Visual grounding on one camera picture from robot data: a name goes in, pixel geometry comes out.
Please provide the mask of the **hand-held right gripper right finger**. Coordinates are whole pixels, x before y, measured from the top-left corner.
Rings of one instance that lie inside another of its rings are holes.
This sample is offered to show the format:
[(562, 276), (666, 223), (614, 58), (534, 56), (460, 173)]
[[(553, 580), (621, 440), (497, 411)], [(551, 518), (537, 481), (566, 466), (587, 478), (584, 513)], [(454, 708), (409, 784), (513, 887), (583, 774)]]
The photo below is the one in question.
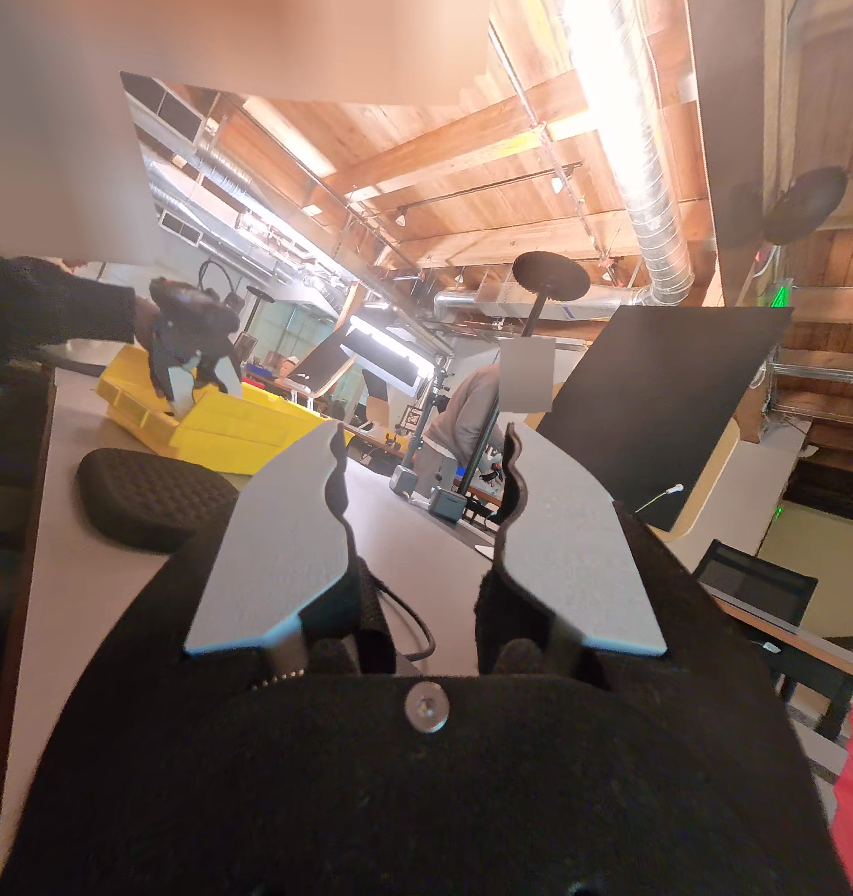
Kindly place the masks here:
[(519, 422), (505, 433), (493, 567), (551, 618), (552, 637), (663, 656), (667, 644), (613, 499), (587, 469)]

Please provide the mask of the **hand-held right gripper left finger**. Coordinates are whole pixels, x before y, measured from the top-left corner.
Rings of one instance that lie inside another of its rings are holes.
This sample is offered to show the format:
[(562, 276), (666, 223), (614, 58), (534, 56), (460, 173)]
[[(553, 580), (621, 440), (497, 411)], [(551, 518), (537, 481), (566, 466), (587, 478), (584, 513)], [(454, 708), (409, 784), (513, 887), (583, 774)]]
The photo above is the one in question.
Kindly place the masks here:
[(186, 653), (304, 656), (300, 614), (349, 571), (345, 438), (324, 422), (242, 488), (186, 635)]

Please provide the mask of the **yellow plastic bin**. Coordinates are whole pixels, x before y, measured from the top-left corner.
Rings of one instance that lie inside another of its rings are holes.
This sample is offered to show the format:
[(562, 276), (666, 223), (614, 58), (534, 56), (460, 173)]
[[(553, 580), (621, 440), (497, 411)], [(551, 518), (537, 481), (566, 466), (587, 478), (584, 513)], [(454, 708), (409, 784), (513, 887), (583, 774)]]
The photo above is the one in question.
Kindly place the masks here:
[(134, 427), (126, 427), (120, 421), (113, 419), (108, 411), (107, 414), (116, 424), (149, 448), (152, 453), (196, 464), (217, 473), (253, 475), (277, 454), (282, 453), (294, 442), (304, 437), (303, 435), (292, 442), (269, 444), (233, 439), (223, 435), (189, 432), (183, 438), (178, 438), (176, 444), (169, 445), (152, 439)]
[(195, 390), (192, 407), (180, 418), (152, 386), (148, 353), (134, 346), (118, 352), (100, 376), (96, 392), (113, 419), (169, 445), (189, 432), (269, 444), (292, 442), (327, 422), (314, 411), (245, 383), (239, 398), (214, 385)]

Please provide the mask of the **person's left forearm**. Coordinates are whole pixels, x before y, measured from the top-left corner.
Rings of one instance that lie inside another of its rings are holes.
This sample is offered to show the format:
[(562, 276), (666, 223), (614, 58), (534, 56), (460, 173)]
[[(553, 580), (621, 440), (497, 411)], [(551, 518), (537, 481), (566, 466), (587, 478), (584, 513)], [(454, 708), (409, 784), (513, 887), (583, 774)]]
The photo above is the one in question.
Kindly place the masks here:
[(135, 294), (43, 259), (0, 256), (0, 369), (71, 340), (134, 343)]

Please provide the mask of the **person's left hand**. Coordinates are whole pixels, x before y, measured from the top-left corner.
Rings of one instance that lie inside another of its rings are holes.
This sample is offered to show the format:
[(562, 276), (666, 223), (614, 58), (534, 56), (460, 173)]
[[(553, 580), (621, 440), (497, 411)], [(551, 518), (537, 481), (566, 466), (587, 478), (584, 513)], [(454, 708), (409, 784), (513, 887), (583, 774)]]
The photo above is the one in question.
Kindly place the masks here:
[(152, 340), (156, 322), (161, 310), (158, 305), (147, 297), (139, 294), (134, 296), (134, 341), (147, 353), (152, 351)]

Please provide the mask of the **softbox light panel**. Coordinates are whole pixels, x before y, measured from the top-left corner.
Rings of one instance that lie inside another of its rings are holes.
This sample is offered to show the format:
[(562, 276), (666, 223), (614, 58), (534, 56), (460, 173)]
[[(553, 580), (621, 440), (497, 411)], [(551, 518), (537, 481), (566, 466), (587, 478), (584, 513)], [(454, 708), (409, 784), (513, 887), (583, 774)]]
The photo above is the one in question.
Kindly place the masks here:
[(348, 329), (341, 345), (387, 371), (395, 367), (400, 369), (402, 363), (409, 364), (421, 375), (432, 375), (434, 371), (432, 361), (405, 347), (402, 342), (372, 327), (366, 327), (361, 322)]

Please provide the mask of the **black panel with wooden rim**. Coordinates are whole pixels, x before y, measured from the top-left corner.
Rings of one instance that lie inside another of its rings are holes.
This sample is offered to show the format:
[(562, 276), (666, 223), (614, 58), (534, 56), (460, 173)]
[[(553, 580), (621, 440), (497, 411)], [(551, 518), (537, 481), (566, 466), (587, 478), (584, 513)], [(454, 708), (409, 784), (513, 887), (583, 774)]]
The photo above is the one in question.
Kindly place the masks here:
[(537, 431), (672, 531), (793, 309), (621, 307)]

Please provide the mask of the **black office chair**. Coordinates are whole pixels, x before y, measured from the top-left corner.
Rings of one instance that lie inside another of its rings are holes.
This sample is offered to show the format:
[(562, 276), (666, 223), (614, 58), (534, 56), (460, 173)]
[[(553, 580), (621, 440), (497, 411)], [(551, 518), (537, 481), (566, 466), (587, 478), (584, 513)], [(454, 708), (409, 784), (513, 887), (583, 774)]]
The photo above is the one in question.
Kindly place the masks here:
[(693, 572), (702, 584), (793, 626), (803, 621), (818, 579), (713, 540)]

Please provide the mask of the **black disc floor stand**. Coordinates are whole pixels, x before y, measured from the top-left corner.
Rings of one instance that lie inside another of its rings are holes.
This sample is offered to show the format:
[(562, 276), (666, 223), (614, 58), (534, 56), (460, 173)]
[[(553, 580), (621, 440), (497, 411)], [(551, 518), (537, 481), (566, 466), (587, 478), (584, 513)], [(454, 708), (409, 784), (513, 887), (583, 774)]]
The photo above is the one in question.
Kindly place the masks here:
[[(511, 273), (518, 285), (535, 296), (535, 302), (522, 328), (520, 339), (532, 336), (548, 299), (563, 301), (570, 294), (579, 299), (587, 293), (590, 286), (589, 275), (579, 263), (554, 252), (524, 252), (514, 260)], [(485, 453), (499, 412), (500, 394), (497, 393), (457, 488), (464, 498), (477, 472), (478, 463)]]

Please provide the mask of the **wooden office desk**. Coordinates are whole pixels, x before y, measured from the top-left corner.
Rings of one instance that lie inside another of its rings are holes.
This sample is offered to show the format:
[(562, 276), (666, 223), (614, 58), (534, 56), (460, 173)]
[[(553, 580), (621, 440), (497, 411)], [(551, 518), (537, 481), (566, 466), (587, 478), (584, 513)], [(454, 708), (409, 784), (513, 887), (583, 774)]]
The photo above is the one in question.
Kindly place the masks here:
[(785, 705), (790, 704), (798, 686), (827, 701), (825, 710), (813, 723), (813, 731), (837, 743), (853, 698), (853, 652), (709, 585), (703, 588), (755, 644), (768, 666), (776, 694)]

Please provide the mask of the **black round fan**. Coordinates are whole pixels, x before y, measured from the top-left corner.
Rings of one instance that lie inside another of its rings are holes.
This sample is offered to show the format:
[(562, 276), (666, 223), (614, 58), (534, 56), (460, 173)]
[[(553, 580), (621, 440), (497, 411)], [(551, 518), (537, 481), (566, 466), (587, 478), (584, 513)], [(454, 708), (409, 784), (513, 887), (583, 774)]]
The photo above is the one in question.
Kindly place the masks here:
[(783, 246), (809, 237), (840, 205), (847, 184), (842, 166), (822, 166), (799, 175), (765, 215), (764, 240)]

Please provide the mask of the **silver ventilation duct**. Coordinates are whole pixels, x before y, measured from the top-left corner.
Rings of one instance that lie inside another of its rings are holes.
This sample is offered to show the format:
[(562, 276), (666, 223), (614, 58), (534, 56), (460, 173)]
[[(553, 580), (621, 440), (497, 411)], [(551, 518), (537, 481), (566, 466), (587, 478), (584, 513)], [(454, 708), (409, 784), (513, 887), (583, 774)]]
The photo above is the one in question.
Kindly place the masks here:
[(656, 66), (640, 2), (564, 4), (571, 58), (649, 275), (644, 301), (681, 304), (693, 286), (670, 178)]

